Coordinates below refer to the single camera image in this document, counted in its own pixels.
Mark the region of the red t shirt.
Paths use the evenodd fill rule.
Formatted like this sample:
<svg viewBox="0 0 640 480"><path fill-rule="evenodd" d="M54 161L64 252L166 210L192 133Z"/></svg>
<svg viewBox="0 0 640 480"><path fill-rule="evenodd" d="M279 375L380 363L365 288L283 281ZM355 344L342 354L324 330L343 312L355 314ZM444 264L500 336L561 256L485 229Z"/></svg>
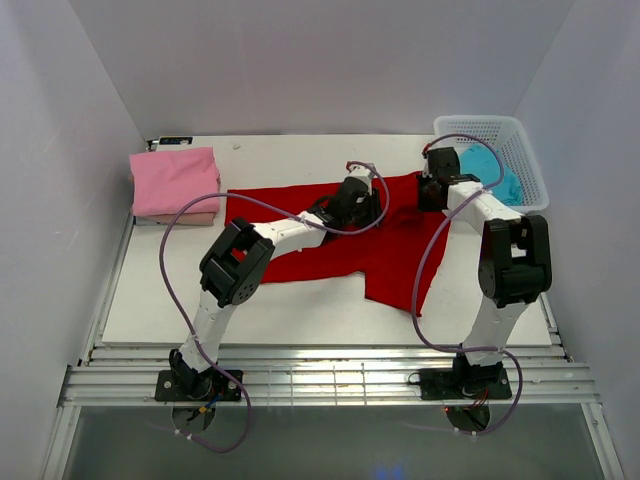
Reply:
<svg viewBox="0 0 640 480"><path fill-rule="evenodd" d="M285 283L342 277L360 272L365 277L364 297L408 313L421 257L444 220L443 213L417 209L416 173L386 177L390 209L381 225L357 236L339 236L327 246L304 249L270 262L262 283ZM294 214L320 197L332 194L338 183L231 190ZM225 224L241 217L250 223L284 217L236 198L227 199ZM432 247L423 268L417 296L420 312L445 253L449 227Z"/></svg>

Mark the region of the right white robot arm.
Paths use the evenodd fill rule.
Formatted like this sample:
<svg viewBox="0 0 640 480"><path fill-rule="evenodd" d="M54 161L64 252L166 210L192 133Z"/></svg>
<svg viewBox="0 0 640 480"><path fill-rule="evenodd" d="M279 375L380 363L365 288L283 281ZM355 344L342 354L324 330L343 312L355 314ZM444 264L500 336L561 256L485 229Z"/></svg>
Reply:
<svg viewBox="0 0 640 480"><path fill-rule="evenodd" d="M487 396L508 399L504 348L517 320L552 282L547 221L504 205L472 174L461 171L454 148L426 146L418 175L418 207L447 211L481 237L478 283L483 294L466 339L454 347L449 368L422 369L424 400Z"/></svg>

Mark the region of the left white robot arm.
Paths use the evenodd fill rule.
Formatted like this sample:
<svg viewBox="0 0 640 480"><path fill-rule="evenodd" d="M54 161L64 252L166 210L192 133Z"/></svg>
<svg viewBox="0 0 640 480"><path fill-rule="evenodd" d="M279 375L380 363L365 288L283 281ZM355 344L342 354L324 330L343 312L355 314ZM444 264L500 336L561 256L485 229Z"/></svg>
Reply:
<svg viewBox="0 0 640 480"><path fill-rule="evenodd" d="M230 319L256 292L271 261L323 246L350 230L373 228L387 208L369 175L351 173L334 194L299 214L255 224L233 219L200 261L199 304L195 317L186 319L189 336L169 355L171 373L183 394L197 400L211 391L212 371Z"/></svg>

